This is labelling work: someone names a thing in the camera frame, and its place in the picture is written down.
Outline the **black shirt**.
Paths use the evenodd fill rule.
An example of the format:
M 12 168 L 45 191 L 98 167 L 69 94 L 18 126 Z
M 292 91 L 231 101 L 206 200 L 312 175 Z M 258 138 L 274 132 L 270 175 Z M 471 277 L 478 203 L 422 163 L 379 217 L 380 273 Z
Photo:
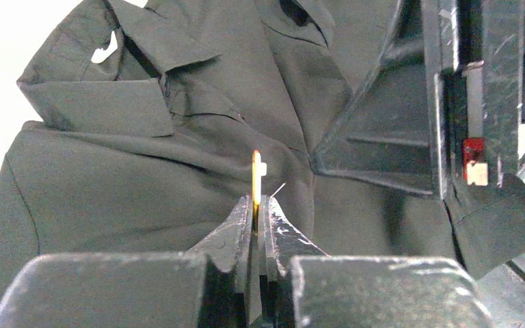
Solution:
M 334 255 L 525 252 L 525 184 L 418 199 L 311 167 L 378 54 L 391 1 L 82 1 L 18 79 L 41 117 L 0 173 L 0 300 L 43 254 L 184 251 L 269 165 L 266 193 Z

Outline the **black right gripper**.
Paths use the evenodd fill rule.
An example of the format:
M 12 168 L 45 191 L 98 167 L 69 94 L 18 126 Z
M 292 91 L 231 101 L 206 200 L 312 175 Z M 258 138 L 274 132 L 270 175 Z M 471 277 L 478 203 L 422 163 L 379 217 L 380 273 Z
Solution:
M 316 173 L 424 197 L 525 182 L 525 1 L 398 1 Z

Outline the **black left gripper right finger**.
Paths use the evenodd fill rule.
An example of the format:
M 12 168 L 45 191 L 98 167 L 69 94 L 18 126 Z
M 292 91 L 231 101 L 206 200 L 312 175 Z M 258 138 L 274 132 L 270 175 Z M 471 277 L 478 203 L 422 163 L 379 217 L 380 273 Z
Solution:
M 260 201 L 260 298 L 272 327 L 491 327 L 475 281 L 442 257 L 330 256 Z

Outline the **round white brooch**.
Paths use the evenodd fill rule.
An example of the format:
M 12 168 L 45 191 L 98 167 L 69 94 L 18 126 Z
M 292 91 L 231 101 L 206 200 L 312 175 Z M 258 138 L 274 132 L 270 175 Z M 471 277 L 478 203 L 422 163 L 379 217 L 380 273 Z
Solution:
M 262 162 L 259 150 L 252 153 L 252 232 L 264 236 L 264 223 L 261 219 L 262 177 L 267 175 L 267 164 Z

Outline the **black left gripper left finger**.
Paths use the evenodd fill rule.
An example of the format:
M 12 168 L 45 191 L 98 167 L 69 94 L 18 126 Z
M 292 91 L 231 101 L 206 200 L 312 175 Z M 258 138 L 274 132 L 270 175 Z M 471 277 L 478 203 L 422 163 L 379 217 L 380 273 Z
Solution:
M 187 251 L 47 254 L 0 302 L 0 327 L 246 327 L 252 201 Z

